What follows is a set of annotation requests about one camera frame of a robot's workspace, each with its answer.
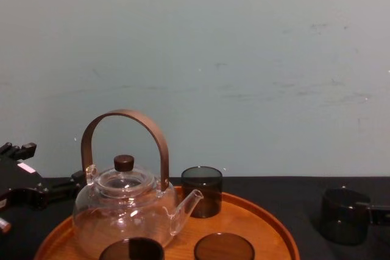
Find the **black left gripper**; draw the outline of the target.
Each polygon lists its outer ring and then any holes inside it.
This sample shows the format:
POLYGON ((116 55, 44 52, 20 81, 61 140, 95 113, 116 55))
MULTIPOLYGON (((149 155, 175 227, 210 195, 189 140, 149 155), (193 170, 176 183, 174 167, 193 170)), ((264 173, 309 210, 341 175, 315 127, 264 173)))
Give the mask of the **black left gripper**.
POLYGON ((36 148, 33 142, 21 147, 11 142, 1 146, 1 211, 24 205, 44 209, 51 203, 74 200, 86 185, 82 170, 45 181, 32 167, 16 161, 32 158, 36 148))

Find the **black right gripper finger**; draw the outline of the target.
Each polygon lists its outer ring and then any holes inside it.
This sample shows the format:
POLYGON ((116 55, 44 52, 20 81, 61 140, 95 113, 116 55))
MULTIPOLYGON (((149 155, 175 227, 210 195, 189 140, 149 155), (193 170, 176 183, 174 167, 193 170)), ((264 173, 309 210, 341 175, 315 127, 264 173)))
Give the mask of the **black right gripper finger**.
POLYGON ((356 202, 355 207, 369 225, 389 226, 389 206, 356 202))

